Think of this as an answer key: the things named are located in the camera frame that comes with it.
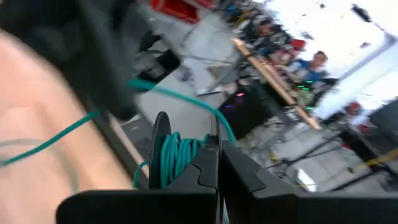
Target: black cable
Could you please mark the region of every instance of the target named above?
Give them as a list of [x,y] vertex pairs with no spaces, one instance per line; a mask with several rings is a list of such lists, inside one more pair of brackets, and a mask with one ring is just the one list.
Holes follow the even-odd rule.
[[[329,122],[329,123],[337,122],[337,121],[339,121],[339,120],[340,120],[339,118],[336,118],[336,119],[331,120],[331,122]],[[279,123],[278,121],[275,121],[275,122],[273,122],[272,124],[267,125],[266,128],[271,127],[271,126],[274,125],[274,124],[281,124],[281,123]],[[329,126],[327,126],[324,130],[334,131],[334,130],[332,130]],[[292,137],[291,139],[289,139],[289,140],[287,140],[287,141],[277,142],[276,144],[282,144],[282,143],[290,142],[290,141],[292,141],[292,140],[298,138],[300,135],[306,133],[306,131],[307,131],[307,130],[302,131],[302,132],[296,134],[296,136]]]
[[339,149],[341,149],[341,148],[340,147],[334,147],[333,149],[327,150],[325,152],[319,152],[317,154],[312,154],[312,155],[309,155],[309,156],[306,156],[306,157],[303,157],[303,158],[300,158],[300,159],[294,159],[292,161],[281,162],[281,163],[278,163],[278,164],[274,164],[272,166],[265,167],[265,169],[268,169],[268,168],[271,168],[271,167],[277,167],[277,166],[284,165],[284,164],[294,163],[294,162],[297,162],[297,161],[300,161],[300,160],[303,160],[303,159],[309,159],[309,158],[320,156],[320,155],[323,155],[323,154],[326,154],[326,153],[329,153],[329,152],[337,151]]

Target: concrete floor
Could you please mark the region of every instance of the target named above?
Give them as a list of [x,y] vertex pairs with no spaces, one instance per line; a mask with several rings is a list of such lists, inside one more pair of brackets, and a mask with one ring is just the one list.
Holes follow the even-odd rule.
[[[179,54],[227,60],[230,62],[237,57],[237,52],[234,51],[229,41],[233,37],[233,34],[224,22],[222,22],[219,15],[203,12],[201,14],[202,21],[197,26],[193,26],[184,24],[171,17],[154,13],[146,7],[143,9],[146,10],[146,13],[152,15],[152,22],[157,30],[169,39]],[[178,73],[181,72],[180,70],[174,71],[159,86],[195,97],[195,88],[209,86],[214,79],[206,69],[208,63],[189,57],[182,58],[183,66],[188,67],[195,77],[193,86],[188,83],[182,83],[177,79]],[[210,95],[198,99],[217,108],[222,104],[224,97],[222,95]],[[210,132],[213,115],[196,106],[157,95],[152,91],[140,96],[139,101],[141,102],[141,109],[152,122],[155,121],[158,112],[167,112],[170,117],[172,130],[180,131],[183,138],[202,138],[206,133]],[[302,129],[291,131],[287,134],[287,139],[293,138],[301,131]],[[255,130],[254,133],[262,141],[274,134],[269,129]],[[308,131],[299,138],[291,139],[284,144],[275,145],[272,147],[272,150],[278,157],[295,157],[322,141],[322,136],[324,135],[325,133],[321,131]],[[331,148],[331,145],[325,146],[321,151],[328,150]],[[268,166],[268,155],[269,153],[264,151],[252,154],[252,158],[262,166]],[[346,171],[347,167],[358,163],[360,163],[359,158],[352,152],[339,150],[298,162],[294,167],[303,169],[316,183],[321,183],[318,190],[324,191],[366,172],[366,169],[354,174]],[[341,174],[338,177],[332,178],[337,173]],[[378,175],[346,190],[353,192],[383,192],[378,181],[383,178],[383,176]]]

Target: cable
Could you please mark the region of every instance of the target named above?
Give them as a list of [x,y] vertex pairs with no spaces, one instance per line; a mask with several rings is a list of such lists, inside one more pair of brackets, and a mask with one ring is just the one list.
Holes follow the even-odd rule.
[[40,144],[39,146],[24,152],[22,154],[19,154],[18,156],[14,156],[8,160],[5,161],[0,161],[0,166],[8,166],[10,164],[13,164],[17,161],[23,160],[28,158],[29,156],[33,156],[34,154],[42,151],[43,149],[51,146],[52,144],[54,144],[55,142],[57,142],[59,139],[61,139],[62,137],[66,136],[67,134],[69,134],[71,131],[75,130],[76,128],[80,127],[82,124],[86,123],[87,121],[93,119],[94,117],[98,116],[100,114],[99,111],[94,111],[91,113],[88,113],[86,116],[84,116],[82,119],[76,121],[75,123],[73,123],[71,126],[65,128],[63,131],[61,131],[60,133],[56,134],[54,137],[50,138],[48,141],[43,142],[42,144]]
[[[38,145],[43,141],[38,139],[13,139],[8,141],[1,141],[0,147],[9,146],[30,146]],[[67,157],[59,150],[53,148],[51,150],[54,156],[58,159],[61,166],[66,170],[71,182],[71,193],[76,194],[79,192],[79,178],[76,169],[72,166],[72,163],[67,159]]]
[[206,104],[206,103],[204,103],[204,102],[202,102],[200,100],[191,98],[189,96],[185,96],[185,95],[179,94],[177,92],[174,92],[174,91],[171,91],[171,90],[156,86],[155,84],[153,84],[151,82],[147,82],[145,80],[136,79],[136,80],[130,81],[130,86],[133,87],[133,88],[141,89],[141,90],[153,90],[154,92],[157,92],[157,93],[160,93],[160,94],[163,94],[163,95],[168,95],[168,96],[170,96],[172,98],[177,98],[177,99],[180,99],[180,100],[184,100],[184,101],[186,101],[188,103],[191,103],[193,105],[199,106],[199,107],[201,107],[203,109],[206,109],[206,110],[212,112],[219,119],[221,124],[225,127],[225,130],[228,133],[229,141],[232,144],[237,144],[237,141],[235,140],[235,136],[234,136],[234,134],[232,132],[232,129],[229,126],[229,124],[228,124],[227,120],[225,119],[224,115],[221,112],[219,112],[218,110],[216,110],[216,109],[212,108],[211,106],[209,106],[208,104]]
[[284,165],[284,164],[291,164],[291,163],[293,163],[293,162],[297,162],[297,161],[300,161],[300,160],[313,158],[313,157],[320,156],[320,155],[323,155],[323,154],[326,154],[326,153],[329,153],[329,152],[334,152],[334,151],[337,151],[337,150],[339,150],[339,149],[341,149],[341,148],[340,148],[340,147],[334,147],[333,149],[329,149],[329,150],[327,150],[327,151],[325,151],[325,152],[319,152],[319,153],[316,153],[316,154],[312,154],[312,155],[309,155],[309,156],[305,156],[305,157],[300,158],[300,159],[294,159],[294,160],[292,160],[292,161],[286,161],[286,162],[281,162],[281,163],[278,163],[278,164],[274,164],[274,165],[272,165],[272,166],[267,166],[267,167],[265,167],[265,169],[268,169],[268,168],[271,168],[271,167],[281,166],[281,165]]
[[[267,126],[264,126],[264,128],[271,127],[272,125],[275,125],[275,124],[279,124],[278,121],[274,121],[272,124],[269,124],[269,125],[267,125]],[[330,126],[326,126],[326,127],[324,127],[323,129],[324,129],[324,130],[335,131],[335,130],[333,130]],[[277,142],[276,144],[284,144],[284,143],[293,141],[294,139],[300,137],[302,134],[305,134],[308,130],[304,130],[304,131],[302,131],[302,132],[296,134],[294,137],[290,138],[289,140],[280,141],[280,142]]]
[[[194,105],[197,105],[199,107],[202,107],[210,112],[212,112],[221,122],[221,124],[225,127],[227,133],[228,133],[228,138],[229,141],[233,144],[236,144],[236,140],[234,137],[234,134],[232,132],[231,127],[229,126],[227,120],[225,119],[225,117],[216,109],[213,109],[211,106],[209,106],[208,104],[196,100],[194,98],[190,98],[189,96],[185,96],[185,95],[181,95],[177,92],[171,91],[171,90],[167,90],[165,88],[161,88],[156,86],[156,84],[153,84],[151,82],[147,82],[144,80],[133,80],[129,83],[129,85],[133,88],[138,88],[138,89],[142,89],[142,90],[153,90],[154,92],[163,94],[163,95],[168,95],[171,96],[173,98],[177,98],[180,100],[184,100],[187,101],[189,103],[192,103]],[[57,142],[59,139],[61,139],[62,137],[66,136],[67,134],[69,134],[71,131],[75,130],[76,128],[80,127],[82,124],[85,124],[86,122],[90,121],[91,119],[95,118],[96,116],[100,115],[100,111],[94,111],[91,113],[88,113],[86,116],[84,116],[82,119],[76,121],[75,123],[73,123],[72,125],[70,125],[69,127],[65,128],[63,131],[59,132],[58,134],[56,134],[54,137],[50,138],[48,141],[43,142],[42,144],[40,144],[39,146],[24,152],[22,154],[19,154],[17,156],[14,156],[10,159],[7,159],[5,161],[1,161],[0,165],[1,166],[8,166],[10,164],[13,164],[17,161],[21,161],[23,159],[26,159],[30,156],[33,156],[34,154],[44,150],[45,148],[51,146],[52,144],[54,144],[55,142]],[[183,171],[183,168],[185,168],[185,166],[187,164],[189,164],[189,162],[191,161],[191,159],[193,158],[193,156],[196,154],[197,148],[198,146],[201,146],[203,144],[203,141],[199,141],[196,139],[183,139],[181,140],[179,143],[176,143],[176,140],[179,139],[179,134],[175,133],[172,137],[172,140],[169,140],[170,144],[164,144],[164,150],[162,150],[162,153],[164,153],[163,156],[163,161],[162,161],[162,167],[164,168],[168,168],[168,178],[167,181],[170,180],[174,180],[174,178],[176,178],[177,174],[180,174]],[[181,157],[177,157],[177,163],[174,164],[174,169],[172,169],[171,167],[171,162],[172,161],[172,155],[175,155],[177,153],[177,155],[181,154]],[[139,168],[142,168],[144,165],[146,165],[146,162],[140,164]]]
[[196,156],[208,135],[203,141],[197,139],[181,139],[180,133],[175,132],[167,136],[160,152],[160,185],[165,189],[177,177]]
[[136,169],[135,173],[134,173],[134,178],[132,179],[132,187],[134,189],[138,188],[138,178],[139,178],[139,171],[146,165],[149,164],[149,161],[144,161],[141,162],[138,166],[138,169]]
[[[378,158],[371,159],[371,160],[369,160],[367,162],[363,162],[361,164],[358,164],[357,166],[353,167],[353,170],[354,170],[354,172],[356,172],[356,171],[358,171],[358,169],[363,168],[363,167],[376,166],[376,165],[379,165],[382,162],[388,162],[390,160],[393,160],[396,156],[398,156],[398,148],[394,149],[393,151],[387,153],[384,156],[380,156]],[[326,184],[329,181],[335,179],[336,177],[339,177],[339,176],[345,174],[346,172],[347,172],[347,169],[344,169],[343,171],[341,171],[341,172],[331,176],[330,178],[328,178],[328,179],[326,179],[324,181],[321,181],[321,182],[319,182],[317,184],[294,185],[294,187],[307,187],[307,186],[312,186],[312,185],[317,185],[317,186],[323,185],[323,184]]]

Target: teal wire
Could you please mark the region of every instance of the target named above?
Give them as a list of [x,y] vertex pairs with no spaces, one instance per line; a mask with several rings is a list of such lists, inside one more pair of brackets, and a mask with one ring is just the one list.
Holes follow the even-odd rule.
[[166,136],[160,151],[160,187],[165,189],[187,168],[207,139],[181,139],[180,133],[175,132]]
[[180,100],[187,101],[187,102],[189,102],[191,104],[194,104],[196,106],[199,106],[201,108],[204,108],[204,109],[212,112],[219,119],[221,124],[225,127],[225,130],[228,133],[229,141],[231,143],[233,143],[233,144],[236,144],[235,136],[234,136],[234,134],[232,132],[232,129],[229,126],[227,120],[225,119],[224,115],[221,112],[219,112],[218,110],[212,108],[210,105],[208,105],[208,104],[206,104],[206,103],[204,103],[204,102],[202,102],[200,100],[191,98],[189,96],[185,96],[185,95],[182,95],[180,93],[177,93],[177,92],[174,92],[174,91],[159,87],[156,84],[153,84],[151,82],[147,82],[145,80],[140,80],[140,79],[132,80],[132,81],[130,81],[130,86],[133,87],[133,88],[141,89],[141,90],[153,90],[153,91],[155,91],[157,93],[161,93],[163,95],[168,95],[168,96],[171,96],[173,98],[177,98],[177,99],[180,99]]
[[146,165],[148,165],[149,161],[144,161],[139,164],[138,169],[134,172],[134,177],[132,178],[132,187],[137,188],[138,186],[138,178],[139,178],[139,171]]
[[94,117],[98,116],[100,114],[99,111],[94,111],[91,113],[88,113],[86,116],[84,116],[82,119],[76,121],[73,123],[71,126],[65,128],[63,131],[60,133],[56,134],[54,137],[50,138],[48,141],[45,141],[44,143],[40,144],[39,146],[24,152],[22,154],[19,154],[18,156],[12,157],[8,160],[2,161],[1,165],[2,166],[8,166],[10,164],[13,164],[15,162],[21,161],[23,159],[28,158],[29,156],[33,156],[34,154],[44,150],[45,148],[51,146],[52,144],[56,143],[59,139],[62,137],[66,136],[69,134],[71,131],[75,130],[76,128],[80,127],[82,124],[86,123],[87,121],[93,119]]
[[[157,93],[163,94],[163,95],[168,95],[173,98],[177,98],[180,100],[187,101],[191,104],[197,105],[199,107],[202,107],[210,112],[212,112],[221,122],[221,124],[225,127],[227,133],[228,133],[228,139],[231,143],[236,144],[236,140],[234,137],[234,134],[232,132],[231,127],[229,126],[227,120],[225,117],[218,111],[213,109],[211,106],[208,104],[196,100],[194,98],[191,98],[189,96],[185,96],[182,94],[179,94],[177,92],[156,86],[155,84],[151,82],[147,82],[144,80],[133,80],[130,83],[130,86],[133,88],[138,88],[141,90],[153,90]],[[84,116],[82,119],[78,120],[77,122],[73,123],[71,126],[65,128],[63,131],[60,133],[56,134],[54,137],[50,138],[48,141],[45,141],[41,145],[24,152],[22,154],[19,154],[18,156],[12,157],[8,160],[2,161],[0,163],[0,166],[8,166],[10,164],[13,164],[17,161],[21,161],[23,159],[28,158],[29,156],[33,156],[34,154],[44,150],[45,148],[51,146],[55,142],[57,142],[59,139],[62,137],[66,136],[76,128],[80,127],[82,124],[85,124],[87,121],[90,121],[91,119],[95,118],[100,114],[100,111],[94,111],[91,113],[88,113],[86,116]],[[172,139],[169,140],[170,144],[167,144],[167,150],[165,150],[164,155],[165,157],[163,158],[164,163],[163,166],[167,167],[167,172],[165,173],[165,176],[167,174],[167,180],[166,177],[163,177],[165,180],[165,183],[168,183],[170,180],[174,180],[176,177],[178,177],[183,170],[186,168],[187,164],[192,160],[193,157],[195,157],[198,147],[200,147],[203,144],[203,141],[199,141],[197,139],[179,139],[180,141],[178,144],[176,144],[176,141],[172,140],[178,140],[179,134],[174,134],[172,135]]]

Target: person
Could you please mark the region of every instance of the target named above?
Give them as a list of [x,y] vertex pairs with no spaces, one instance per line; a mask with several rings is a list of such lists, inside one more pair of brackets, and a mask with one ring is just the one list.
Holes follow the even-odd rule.
[[311,61],[298,59],[290,64],[289,71],[294,74],[295,79],[301,81],[318,82],[323,78],[320,68],[326,63],[328,57],[323,51],[318,51],[313,55]]
[[257,30],[260,37],[267,37],[274,33],[272,20],[266,19],[258,24]]

